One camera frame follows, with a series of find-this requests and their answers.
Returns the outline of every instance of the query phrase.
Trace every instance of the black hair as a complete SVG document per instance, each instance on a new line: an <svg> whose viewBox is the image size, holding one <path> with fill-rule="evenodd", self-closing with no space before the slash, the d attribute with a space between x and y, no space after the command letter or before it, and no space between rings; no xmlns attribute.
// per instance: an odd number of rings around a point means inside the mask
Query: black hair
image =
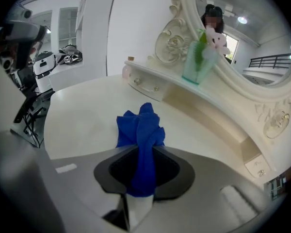
<svg viewBox="0 0 291 233"><path fill-rule="evenodd" d="M221 19L220 23L217 24L217 27L214 29L217 33L223 33L224 30L224 22L223 22L223 12L222 9L218 6L214 6L212 4L207 4L205 13L202 15L201 20L206 26L206 16L209 17L218 17Z"/></svg>

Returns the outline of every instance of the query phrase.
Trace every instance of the glass vase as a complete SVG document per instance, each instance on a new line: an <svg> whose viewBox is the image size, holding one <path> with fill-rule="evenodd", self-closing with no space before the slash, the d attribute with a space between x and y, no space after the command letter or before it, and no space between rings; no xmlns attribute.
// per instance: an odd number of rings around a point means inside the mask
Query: glass vase
<svg viewBox="0 0 291 233"><path fill-rule="evenodd" d="M182 77L193 83L200 84L218 60L219 53L209 48L207 43L193 41L188 50Z"/></svg>

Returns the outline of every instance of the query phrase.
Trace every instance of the white table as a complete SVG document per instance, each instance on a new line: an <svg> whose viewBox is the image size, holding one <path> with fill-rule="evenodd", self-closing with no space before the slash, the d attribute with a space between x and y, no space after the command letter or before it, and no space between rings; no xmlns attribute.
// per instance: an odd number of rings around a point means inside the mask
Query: white table
<svg viewBox="0 0 291 233"><path fill-rule="evenodd" d="M252 180L242 161L220 138L183 112L136 91L120 75L87 81L56 92L45 122L45 146L51 159L113 149L116 117L139 113L151 102L166 132L165 145L220 160Z"/></svg>

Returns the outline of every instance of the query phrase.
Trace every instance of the mirror frame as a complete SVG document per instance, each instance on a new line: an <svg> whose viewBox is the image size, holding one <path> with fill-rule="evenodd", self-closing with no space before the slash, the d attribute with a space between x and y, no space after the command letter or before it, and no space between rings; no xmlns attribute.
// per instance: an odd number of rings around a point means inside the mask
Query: mirror frame
<svg viewBox="0 0 291 233"><path fill-rule="evenodd" d="M197 30L204 29L204 25L197 11L196 0L181 0L184 17L191 34L198 40ZM269 86L260 86L247 80L242 74L236 71L223 56L214 67L214 72L231 88L258 102L276 102L291 96L291 67L289 76L281 82Z"/></svg>

